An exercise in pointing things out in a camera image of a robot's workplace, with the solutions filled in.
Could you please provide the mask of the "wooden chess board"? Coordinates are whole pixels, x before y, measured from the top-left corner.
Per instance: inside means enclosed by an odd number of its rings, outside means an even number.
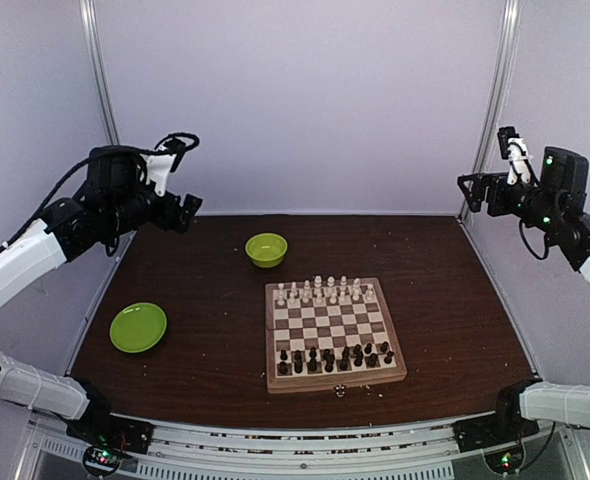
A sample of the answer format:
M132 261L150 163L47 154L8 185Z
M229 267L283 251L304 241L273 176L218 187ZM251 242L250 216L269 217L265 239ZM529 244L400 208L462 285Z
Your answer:
M267 284L265 353L270 394L341 393L407 377L376 277Z

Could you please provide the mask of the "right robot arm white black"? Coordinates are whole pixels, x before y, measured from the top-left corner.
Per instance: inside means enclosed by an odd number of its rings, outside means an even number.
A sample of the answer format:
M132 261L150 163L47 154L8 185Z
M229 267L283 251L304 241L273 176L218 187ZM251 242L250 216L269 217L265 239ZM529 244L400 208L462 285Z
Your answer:
M457 185L470 211L513 215L518 227L537 228L545 249L558 248L590 284L590 213L585 212L589 161L561 147L544 149L538 180L509 180L506 173L461 175ZM528 422L545 420L590 430L590 386L525 380L502 389L487 430L510 440Z

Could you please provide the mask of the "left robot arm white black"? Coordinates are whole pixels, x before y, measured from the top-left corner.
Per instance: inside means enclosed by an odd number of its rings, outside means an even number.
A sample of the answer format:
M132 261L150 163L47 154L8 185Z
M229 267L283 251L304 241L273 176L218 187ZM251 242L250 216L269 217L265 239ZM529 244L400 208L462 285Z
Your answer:
M86 179L72 197L49 192L18 231L0 246L0 309L47 273L97 244L116 253L120 238L145 224L185 233L200 198L168 191L171 174L200 144L190 133L172 133L152 150L133 146L93 149L57 182L79 170ZM0 351L0 400L78 421L98 444L112 442L119 424L101 394L68 376L47 373Z

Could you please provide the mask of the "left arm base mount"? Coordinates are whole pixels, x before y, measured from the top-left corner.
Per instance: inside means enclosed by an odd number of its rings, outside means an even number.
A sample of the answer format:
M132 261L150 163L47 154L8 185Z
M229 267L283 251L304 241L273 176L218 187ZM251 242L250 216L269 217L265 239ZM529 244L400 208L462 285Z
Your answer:
M81 464L92 478L106 478L120 470L133 471L138 464L137 456L148 453L154 431L149 422L119 416L111 417L104 433L91 432L91 427L81 420L64 423L69 437L88 444Z

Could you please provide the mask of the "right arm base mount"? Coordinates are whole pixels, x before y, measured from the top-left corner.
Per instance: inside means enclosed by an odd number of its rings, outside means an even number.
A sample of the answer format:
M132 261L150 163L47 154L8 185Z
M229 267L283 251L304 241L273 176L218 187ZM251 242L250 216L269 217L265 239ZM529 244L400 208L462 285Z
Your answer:
M508 424L496 414L460 420L453 432L461 453L481 453L488 469L498 475L518 473L526 465L524 440L538 434L538 424L519 420Z

